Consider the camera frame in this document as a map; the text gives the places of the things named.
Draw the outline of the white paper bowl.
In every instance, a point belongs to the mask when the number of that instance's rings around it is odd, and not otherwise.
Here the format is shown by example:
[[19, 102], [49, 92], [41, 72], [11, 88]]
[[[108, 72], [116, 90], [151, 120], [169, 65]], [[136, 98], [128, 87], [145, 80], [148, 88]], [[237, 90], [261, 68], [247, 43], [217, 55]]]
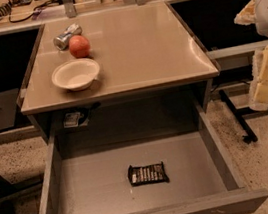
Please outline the white paper bowl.
[[70, 60], [58, 66], [52, 73], [52, 83], [70, 91], [85, 90], [99, 75], [100, 66], [92, 59]]

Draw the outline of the metal post left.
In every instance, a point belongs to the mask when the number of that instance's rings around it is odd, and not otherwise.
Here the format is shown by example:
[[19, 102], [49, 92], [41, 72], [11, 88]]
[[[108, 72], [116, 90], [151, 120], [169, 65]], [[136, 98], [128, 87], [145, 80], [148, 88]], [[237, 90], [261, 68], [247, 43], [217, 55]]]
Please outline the metal post left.
[[63, 6], [65, 7], [65, 13], [68, 18], [73, 18], [77, 16], [73, 0], [62, 0]]

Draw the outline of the silver soda can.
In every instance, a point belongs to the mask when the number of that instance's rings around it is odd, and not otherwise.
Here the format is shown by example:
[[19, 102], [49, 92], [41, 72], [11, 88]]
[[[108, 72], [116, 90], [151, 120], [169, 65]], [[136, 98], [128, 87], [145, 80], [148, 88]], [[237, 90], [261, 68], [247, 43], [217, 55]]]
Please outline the silver soda can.
[[53, 39], [54, 46], [63, 51], [64, 49], [68, 48], [68, 42], [74, 35], [80, 35], [82, 33], [82, 28], [79, 24], [73, 23], [67, 27], [60, 35], [55, 36]]

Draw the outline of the black chair base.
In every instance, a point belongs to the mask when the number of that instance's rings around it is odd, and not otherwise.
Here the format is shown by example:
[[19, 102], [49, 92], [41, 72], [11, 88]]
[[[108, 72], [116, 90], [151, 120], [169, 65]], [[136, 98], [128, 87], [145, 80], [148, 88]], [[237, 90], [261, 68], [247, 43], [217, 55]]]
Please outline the black chair base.
[[31, 189], [41, 186], [44, 182], [43, 178], [44, 175], [40, 173], [32, 178], [13, 184], [0, 175], [0, 200], [16, 196], [23, 192], [29, 192]]

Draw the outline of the black rxbar chocolate wrapper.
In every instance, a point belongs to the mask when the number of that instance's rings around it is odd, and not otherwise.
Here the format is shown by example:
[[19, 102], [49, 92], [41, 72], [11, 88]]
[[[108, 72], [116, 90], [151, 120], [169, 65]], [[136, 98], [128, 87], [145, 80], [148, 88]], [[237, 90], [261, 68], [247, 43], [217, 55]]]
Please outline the black rxbar chocolate wrapper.
[[170, 181], [165, 172], [163, 162], [142, 167], [130, 166], [127, 175], [130, 184], [134, 187], [162, 182], [169, 183]]

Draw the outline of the red apple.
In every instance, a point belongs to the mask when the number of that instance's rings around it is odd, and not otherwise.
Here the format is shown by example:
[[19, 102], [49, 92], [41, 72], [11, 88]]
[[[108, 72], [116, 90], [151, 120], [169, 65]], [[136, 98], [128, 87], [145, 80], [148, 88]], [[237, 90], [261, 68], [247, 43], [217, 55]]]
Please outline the red apple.
[[75, 58], [87, 57], [90, 53], [90, 43], [86, 37], [82, 35], [74, 35], [69, 40], [69, 51]]

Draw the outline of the grey counter cabinet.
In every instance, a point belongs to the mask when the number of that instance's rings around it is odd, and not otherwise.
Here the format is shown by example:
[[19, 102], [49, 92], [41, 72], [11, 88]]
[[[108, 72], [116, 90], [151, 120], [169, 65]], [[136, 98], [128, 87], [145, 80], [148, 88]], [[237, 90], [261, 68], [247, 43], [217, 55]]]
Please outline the grey counter cabinet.
[[[52, 84], [54, 70], [73, 58], [67, 51], [59, 52], [52, 39], [73, 22], [82, 27], [91, 56], [102, 69], [90, 88], [71, 93]], [[43, 139], [49, 138], [54, 110], [206, 81], [219, 73], [163, 1], [54, 20], [43, 28], [21, 107]]]

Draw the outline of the black table leg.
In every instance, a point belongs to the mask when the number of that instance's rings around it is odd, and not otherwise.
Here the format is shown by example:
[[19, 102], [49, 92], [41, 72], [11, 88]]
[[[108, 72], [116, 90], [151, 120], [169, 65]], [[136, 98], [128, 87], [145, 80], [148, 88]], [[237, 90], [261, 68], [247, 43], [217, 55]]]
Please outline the black table leg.
[[257, 135], [252, 131], [252, 128], [249, 127], [246, 120], [244, 120], [243, 115], [239, 112], [239, 110], [235, 107], [232, 101], [230, 101], [229, 97], [225, 93], [224, 90], [219, 91], [219, 96], [221, 97], [221, 100], [226, 103], [236, 120], [239, 122], [241, 127], [243, 128], [245, 135], [242, 136], [242, 140], [249, 144], [251, 142], [255, 143], [258, 141]]

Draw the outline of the grey open drawer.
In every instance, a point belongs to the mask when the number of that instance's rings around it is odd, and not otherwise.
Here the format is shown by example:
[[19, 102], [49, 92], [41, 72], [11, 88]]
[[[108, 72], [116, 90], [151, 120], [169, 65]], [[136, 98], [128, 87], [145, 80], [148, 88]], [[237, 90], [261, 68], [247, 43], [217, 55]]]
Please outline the grey open drawer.
[[268, 198], [243, 184], [195, 102], [106, 110], [50, 136], [39, 214], [248, 214]]

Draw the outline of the white label tag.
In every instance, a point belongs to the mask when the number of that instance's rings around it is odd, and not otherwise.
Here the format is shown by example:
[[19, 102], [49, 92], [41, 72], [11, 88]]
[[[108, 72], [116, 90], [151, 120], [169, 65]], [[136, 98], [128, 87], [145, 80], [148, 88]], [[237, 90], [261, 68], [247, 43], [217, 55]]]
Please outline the white label tag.
[[65, 118], [63, 120], [64, 122], [64, 127], [69, 128], [69, 127], [75, 127], [79, 125], [79, 119], [80, 119], [80, 112], [74, 112], [74, 113], [67, 113], [65, 115]]

